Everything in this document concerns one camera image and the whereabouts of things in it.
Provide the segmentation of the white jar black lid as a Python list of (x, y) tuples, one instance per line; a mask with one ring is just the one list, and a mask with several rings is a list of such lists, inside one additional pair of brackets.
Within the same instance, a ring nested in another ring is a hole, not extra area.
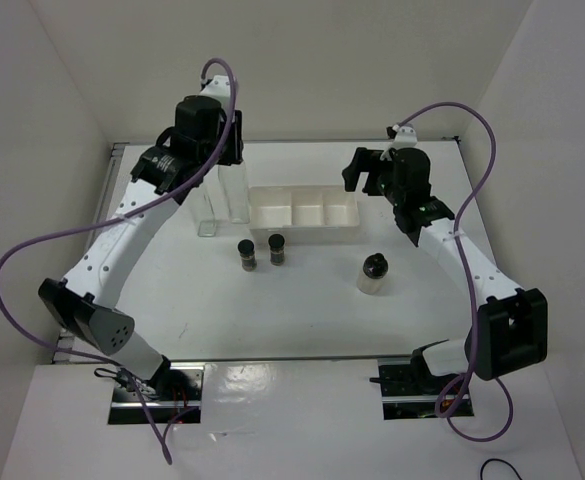
[(359, 271), (357, 288), (367, 295), (376, 294), (384, 284), (389, 265), (382, 253), (368, 256)]

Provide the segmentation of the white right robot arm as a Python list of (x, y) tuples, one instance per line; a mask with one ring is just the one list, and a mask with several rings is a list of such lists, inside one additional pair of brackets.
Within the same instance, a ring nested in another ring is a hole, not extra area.
[(342, 172), (348, 192), (366, 174), (364, 194), (384, 197), (400, 231), (475, 298), (476, 334), (415, 350), (410, 381), (422, 393), (467, 370), (492, 380), (541, 363), (548, 352), (546, 297), (508, 278), (455, 226), (455, 214), (431, 193), (430, 170), (430, 158), (414, 147), (386, 152), (358, 148)]

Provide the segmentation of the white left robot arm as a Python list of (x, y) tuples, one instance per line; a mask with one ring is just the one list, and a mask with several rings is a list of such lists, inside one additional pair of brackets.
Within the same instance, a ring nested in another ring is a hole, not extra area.
[(233, 98), (190, 95), (178, 103), (175, 123), (144, 151), (130, 173), (113, 225), (101, 231), (62, 279), (46, 279), (38, 295), (75, 337), (130, 371), (148, 399), (165, 396), (175, 381), (170, 361), (135, 331), (118, 301), (138, 260), (160, 228), (206, 174), (206, 164), (238, 162), (241, 141)]

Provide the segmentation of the glass oil bottle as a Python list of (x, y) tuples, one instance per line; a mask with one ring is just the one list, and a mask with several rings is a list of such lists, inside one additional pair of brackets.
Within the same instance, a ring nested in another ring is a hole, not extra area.
[(246, 165), (244, 163), (220, 165), (218, 179), (224, 194), (229, 220), (235, 224), (248, 224), (250, 206)]
[(212, 203), (208, 183), (203, 181), (197, 191), (197, 235), (205, 238), (214, 237), (218, 230), (218, 219)]

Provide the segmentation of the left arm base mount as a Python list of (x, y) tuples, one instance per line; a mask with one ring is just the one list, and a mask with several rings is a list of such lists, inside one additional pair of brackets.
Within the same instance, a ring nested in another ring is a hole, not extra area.
[[(176, 385), (162, 387), (162, 391), (138, 384), (152, 419), (159, 425), (174, 420), (177, 424), (199, 424), (203, 393), (204, 365), (202, 363), (176, 363)], [(94, 376), (114, 382), (110, 401), (109, 425), (142, 425), (148, 419), (143, 411), (140, 396), (118, 370), (98, 367)]]

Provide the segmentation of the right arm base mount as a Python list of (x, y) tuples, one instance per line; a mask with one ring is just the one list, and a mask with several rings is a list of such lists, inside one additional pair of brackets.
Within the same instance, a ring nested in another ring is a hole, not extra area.
[(455, 374), (432, 376), (420, 360), (409, 356), (378, 360), (378, 373), (369, 379), (380, 389), (385, 420), (435, 418), (435, 404), (441, 390)]

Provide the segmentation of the small spice jar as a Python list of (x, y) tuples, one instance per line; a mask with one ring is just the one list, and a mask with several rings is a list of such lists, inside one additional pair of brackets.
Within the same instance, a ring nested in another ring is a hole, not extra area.
[(257, 267), (254, 242), (250, 239), (243, 239), (238, 243), (237, 249), (242, 268), (247, 272), (254, 271)]
[(285, 262), (285, 238), (279, 233), (274, 233), (268, 238), (268, 246), (271, 264), (274, 266), (283, 265)]

